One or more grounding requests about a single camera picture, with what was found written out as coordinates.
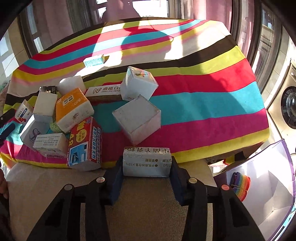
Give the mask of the person's hand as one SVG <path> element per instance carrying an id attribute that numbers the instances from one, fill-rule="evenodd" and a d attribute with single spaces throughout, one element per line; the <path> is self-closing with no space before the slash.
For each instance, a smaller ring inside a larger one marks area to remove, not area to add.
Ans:
<path id="1" fill-rule="evenodd" d="M 0 169 L 0 194 L 2 194 L 5 199 L 9 198 L 8 184 L 2 169 Z"/>

